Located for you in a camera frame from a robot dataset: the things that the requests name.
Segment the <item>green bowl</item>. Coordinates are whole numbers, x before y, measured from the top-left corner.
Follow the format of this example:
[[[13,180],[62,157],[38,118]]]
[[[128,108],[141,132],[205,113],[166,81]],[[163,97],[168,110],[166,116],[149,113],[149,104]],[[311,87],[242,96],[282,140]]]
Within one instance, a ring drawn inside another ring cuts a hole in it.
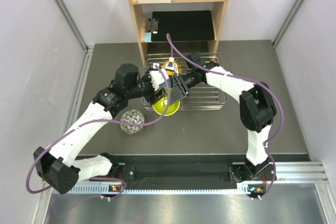
[[[175,114],[179,110],[180,105],[180,101],[170,104],[164,116],[171,116]],[[167,108],[167,97],[159,99],[158,102],[152,105],[152,108],[158,115],[162,115]]]

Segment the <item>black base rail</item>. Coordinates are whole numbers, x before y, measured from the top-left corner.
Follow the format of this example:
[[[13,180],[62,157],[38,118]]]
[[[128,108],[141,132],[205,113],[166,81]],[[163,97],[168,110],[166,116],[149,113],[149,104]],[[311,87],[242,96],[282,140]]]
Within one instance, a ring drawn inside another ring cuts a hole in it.
[[[286,165],[308,160],[307,154],[276,154],[253,168],[243,154],[114,155],[105,177],[122,179],[128,190],[235,189],[242,182],[269,183]]]

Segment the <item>black clipboard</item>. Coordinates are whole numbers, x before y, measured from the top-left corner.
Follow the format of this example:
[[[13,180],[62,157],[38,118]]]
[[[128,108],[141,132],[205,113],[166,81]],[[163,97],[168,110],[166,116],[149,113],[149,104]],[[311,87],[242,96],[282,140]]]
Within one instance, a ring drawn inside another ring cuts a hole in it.
[[[144,42],[211,41],[215,39],[209,10],[167,11],[147,14]]]

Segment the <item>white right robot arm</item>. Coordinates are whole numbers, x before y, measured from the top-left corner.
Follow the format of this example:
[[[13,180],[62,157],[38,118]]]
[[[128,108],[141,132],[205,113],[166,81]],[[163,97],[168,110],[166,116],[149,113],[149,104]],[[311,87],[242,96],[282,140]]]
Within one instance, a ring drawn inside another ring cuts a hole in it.
[[[182,76],[182,86],[192,88],[199,83],[220,89],[239,104],[240,120],[248,133],[245,174],[252,180],[264,174],[270,160],[268,142],[277,109],[283,109],[275,94],[263,82],[235,76],[219,64],[205,63],[198,53],[181,55],[189,67]]]

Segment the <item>orange bowl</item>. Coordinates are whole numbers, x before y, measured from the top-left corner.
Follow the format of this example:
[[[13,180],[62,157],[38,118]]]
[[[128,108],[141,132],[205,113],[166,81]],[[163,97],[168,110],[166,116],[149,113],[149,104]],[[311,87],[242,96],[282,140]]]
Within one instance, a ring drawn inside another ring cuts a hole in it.
[[[166,70],[165,70],[165,72],[167,73],[168,76],[172,76],[175,73],[176,74],[181,74],[182,73],[182,67],[176,62],[176,69],[175,69],[174,72],[170,72],[170,71],[166,71]]]

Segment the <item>patterned white floral bowl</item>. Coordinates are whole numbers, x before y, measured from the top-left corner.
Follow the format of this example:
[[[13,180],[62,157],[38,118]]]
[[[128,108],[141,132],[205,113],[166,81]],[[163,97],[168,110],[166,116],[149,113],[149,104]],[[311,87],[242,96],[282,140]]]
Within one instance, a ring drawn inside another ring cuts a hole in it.
[[[121,122],[132,123],[132,124],[143,124],[145,123],[144,115],[136,109],[126,111],[122,117]],[[127,124],[120,125],[121,130],[129,135],[139,134],[143,126],[130,126]]]

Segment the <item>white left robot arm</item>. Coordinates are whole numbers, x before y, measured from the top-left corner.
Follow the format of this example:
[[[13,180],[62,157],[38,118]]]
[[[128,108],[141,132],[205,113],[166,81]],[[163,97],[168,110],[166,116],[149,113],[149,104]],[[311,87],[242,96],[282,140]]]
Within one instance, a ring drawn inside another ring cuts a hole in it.
[[[114,118],[128,106],[131,99],[157,93],[164,94],[169,85],[169,75],[159,65],[154,65],[141,79],[132,64],[123,64],[115,73],[111,84],[100,90],[89,103],[83,115],[59,139],[46,148],[34,151],[33,170],[50,187],[66,194],[84,180],[103,176],[114,180],[119,174],[115,159],[107,153],[78,160],[81,150],[107,123],[119,124]]]

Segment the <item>blue bowl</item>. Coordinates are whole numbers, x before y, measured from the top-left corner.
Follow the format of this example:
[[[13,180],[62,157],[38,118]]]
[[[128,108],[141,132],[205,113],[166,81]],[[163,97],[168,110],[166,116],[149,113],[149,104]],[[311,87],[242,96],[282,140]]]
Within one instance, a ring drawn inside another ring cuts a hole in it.
[[[172,80],[164,81],[163,84],[162,84],[162,87],[172,89],[173,88],[173,81]]]

